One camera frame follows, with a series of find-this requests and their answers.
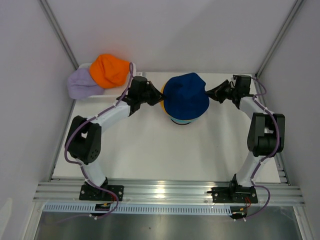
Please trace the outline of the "yellow bucket hat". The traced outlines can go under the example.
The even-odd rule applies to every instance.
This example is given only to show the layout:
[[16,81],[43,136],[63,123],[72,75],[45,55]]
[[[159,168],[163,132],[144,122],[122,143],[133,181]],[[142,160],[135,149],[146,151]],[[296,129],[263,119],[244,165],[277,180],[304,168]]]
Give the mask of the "yellow bucket hat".
[[[161,93],[162,93],[164,99],[165,99],[164,90],[165,90],[166,84],[167,84],[167,82],[162,86],[162,89],[161,89]],[[165,105],[164,105],[164,100],[162,100],[162,101],[160,102],[160,106],[161,106],[161,109],[163,110],[163,112],[171,119],[172,116],[167,112],[167,110],[166,110],[166,108],[165,108]]]

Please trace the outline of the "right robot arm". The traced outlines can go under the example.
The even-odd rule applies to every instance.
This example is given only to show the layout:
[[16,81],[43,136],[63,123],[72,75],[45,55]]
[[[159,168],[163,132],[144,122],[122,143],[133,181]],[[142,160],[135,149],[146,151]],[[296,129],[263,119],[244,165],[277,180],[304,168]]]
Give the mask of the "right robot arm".
[[251,94],[249,75],[233,75],[233,80],[225,80],[206,94],[214,101],[223,103],[230,100],[238,110],[251,120],[248,136],[248,155],[241,169],[233,176],[229,186],[218,191],[226,193],[233,202],[251,196],[255,189],[255,177],[268,159],[284,149],[285,116],[274,113],[259,102],[259,93]]

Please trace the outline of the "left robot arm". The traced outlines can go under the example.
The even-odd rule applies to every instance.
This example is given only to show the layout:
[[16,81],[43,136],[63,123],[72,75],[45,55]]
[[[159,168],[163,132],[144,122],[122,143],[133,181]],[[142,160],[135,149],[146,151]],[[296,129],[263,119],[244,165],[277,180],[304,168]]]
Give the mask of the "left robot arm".
[[164,94],[151,81],[135,76],[110,107],[92,117],[78,115],[73,118],[64,145],[64,159],[80,167],[85,182],[91,186],[90,194],[96,200],[103,200],[112,193],[105,185],[108,179],[98,162],[103,133],[133,115],[142,104],[154,106],[164,99]]

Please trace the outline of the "blue bucket hat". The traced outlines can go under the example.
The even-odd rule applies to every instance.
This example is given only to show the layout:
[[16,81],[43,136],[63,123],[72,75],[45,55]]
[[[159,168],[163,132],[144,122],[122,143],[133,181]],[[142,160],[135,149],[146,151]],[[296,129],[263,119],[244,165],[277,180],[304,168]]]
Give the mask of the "blue bucket hat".
[[206,82],[195,72],[170,78],[164,89],[164,107],[172,118],[189,121],[203,115],[210,105]]

